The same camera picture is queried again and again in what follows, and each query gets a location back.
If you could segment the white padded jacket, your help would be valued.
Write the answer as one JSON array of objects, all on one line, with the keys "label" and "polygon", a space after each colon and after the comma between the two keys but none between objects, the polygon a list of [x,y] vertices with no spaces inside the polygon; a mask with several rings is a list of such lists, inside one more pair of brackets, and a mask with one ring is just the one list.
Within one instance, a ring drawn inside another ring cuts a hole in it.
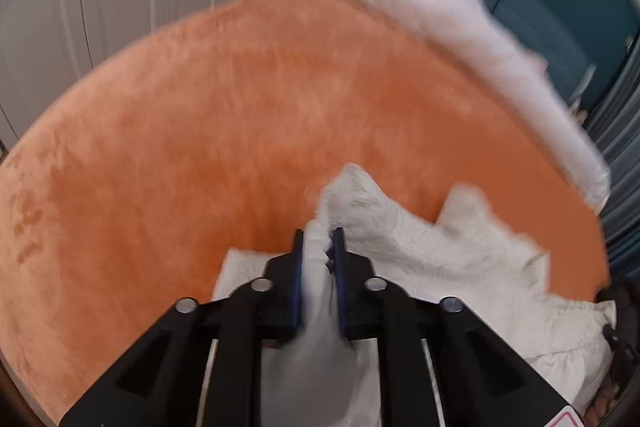
[{"label": "white padded jacket", "polygon": [[435,222],[387,197],[349,165],[322,192],[305,229],[304,326],[262,358],[266,426],[376,426],[381,421],[378,349],[349,346],[338,330],[328,269],[330,233],[343,228],[350,251],[416,298],[460,298],[576,410],[596,396],[612,361],[602,331],[613,303],[550,291],[550,257],[511,231],[478,188],[457,184]]}]

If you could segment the orange bed blanket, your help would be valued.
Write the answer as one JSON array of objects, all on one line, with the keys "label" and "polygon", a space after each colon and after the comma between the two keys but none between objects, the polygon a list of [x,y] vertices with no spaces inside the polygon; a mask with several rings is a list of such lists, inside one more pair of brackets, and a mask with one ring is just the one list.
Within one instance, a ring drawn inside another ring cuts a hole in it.
[{"label": "orange bed blanket", "polygon": [[461,48],[352,0],[239,0],[113,56],[3,161],[6,363],[58,421],[228,248],[288,249],[349,162],[428,220],[476,184],[554,291],[608,281],[596,214]]}]

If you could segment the grey-blue curtain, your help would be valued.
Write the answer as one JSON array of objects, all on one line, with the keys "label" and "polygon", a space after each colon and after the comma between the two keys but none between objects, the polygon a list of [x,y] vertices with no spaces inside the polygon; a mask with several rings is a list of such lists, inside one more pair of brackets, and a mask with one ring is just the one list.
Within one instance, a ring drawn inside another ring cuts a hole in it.
[{"label": "grey-blue curtain", "polygon": [[639,47],[587,119],[586,130],[611,170],[611,194],[600,212],[609,251],[639,234]]}]

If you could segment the white folded duvet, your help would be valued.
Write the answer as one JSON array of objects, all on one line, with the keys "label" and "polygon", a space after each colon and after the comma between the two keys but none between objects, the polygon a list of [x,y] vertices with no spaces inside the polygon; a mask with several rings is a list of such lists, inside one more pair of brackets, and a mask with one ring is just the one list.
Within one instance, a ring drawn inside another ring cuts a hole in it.
[{"label": "white folded duvet", "polygon": [[471,69],[534,132],[588,207],[601,212],[611,170],[544,72],[544,59],[493,17],[483,0],[355,0]]}]

